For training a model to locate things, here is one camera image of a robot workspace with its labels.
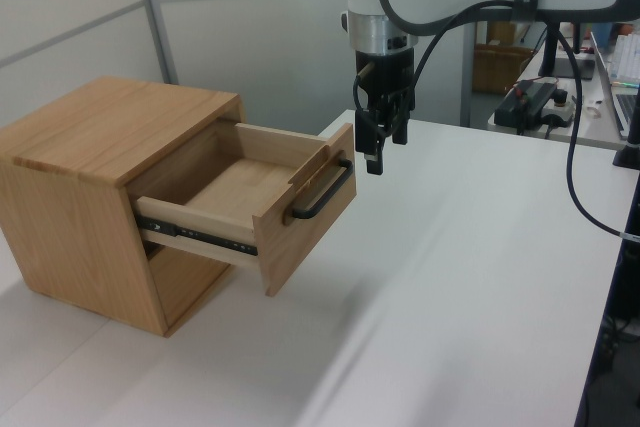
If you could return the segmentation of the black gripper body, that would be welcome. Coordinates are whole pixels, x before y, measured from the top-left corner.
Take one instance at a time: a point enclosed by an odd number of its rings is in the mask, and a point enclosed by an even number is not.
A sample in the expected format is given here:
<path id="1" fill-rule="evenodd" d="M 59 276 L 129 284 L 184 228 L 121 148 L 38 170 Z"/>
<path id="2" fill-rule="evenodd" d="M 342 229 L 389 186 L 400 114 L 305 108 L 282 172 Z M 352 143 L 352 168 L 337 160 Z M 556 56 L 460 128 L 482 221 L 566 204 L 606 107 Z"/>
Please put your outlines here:
<path id="1" fill-rule="evenodd" d="M 373 69 L 360 81 L 368 108 L 383 108 L 400 102 L 409 92 L 414 73 L 415 50 L 409 48 L 391 55 L 372 55 L 356 51 L 356 69 L 369 63 Z"/>

